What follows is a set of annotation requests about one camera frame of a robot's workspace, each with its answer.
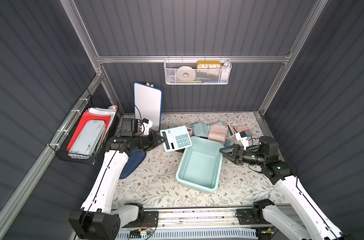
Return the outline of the mint green storage box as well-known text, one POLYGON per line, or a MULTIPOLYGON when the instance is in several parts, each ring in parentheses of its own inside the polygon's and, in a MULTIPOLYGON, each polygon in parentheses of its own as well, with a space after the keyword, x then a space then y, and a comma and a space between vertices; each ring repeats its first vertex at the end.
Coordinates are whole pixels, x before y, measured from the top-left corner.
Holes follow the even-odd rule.
POLYGON ((192 145, 185 149, 176 172, 176 180, 185 187, 214 193, 218 189, 223 163, 222 143, 191 137, 192 145))

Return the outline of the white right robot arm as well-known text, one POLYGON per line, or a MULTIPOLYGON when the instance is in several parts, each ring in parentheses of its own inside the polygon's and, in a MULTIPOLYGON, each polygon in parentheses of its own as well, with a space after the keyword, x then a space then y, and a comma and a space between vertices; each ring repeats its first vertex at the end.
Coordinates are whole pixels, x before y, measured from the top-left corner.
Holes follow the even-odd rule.
POLYGON ((251 217, 254 222, 268 222, 290 240, 352 240, 352 235, 344 234, 319 208, 303 187, 298 173, 279 159, 279 144, 269 136, 259 138, 255 152, 248 151, 244 145, 234 144, 220 149, 223 157, 232 163, 257 165, 290 202, 302 224, 298 224, 269 199, 253 204, 251 217))

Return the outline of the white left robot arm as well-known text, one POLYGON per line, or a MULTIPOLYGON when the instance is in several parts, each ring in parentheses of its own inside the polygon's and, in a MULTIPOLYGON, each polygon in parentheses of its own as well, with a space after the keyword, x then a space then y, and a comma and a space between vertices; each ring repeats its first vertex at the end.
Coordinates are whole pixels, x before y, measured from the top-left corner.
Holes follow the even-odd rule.
POLYGON ((130 158, 166 142, 165 136, 153 130, 147 136, 112 137, 106 142, 102 167, 89 195, 80 210, 69 215, 76 237, 81 240, 114 240, 121 228, 146 224, 142 204, 131 203, 113 210, 113 195, 130 158))

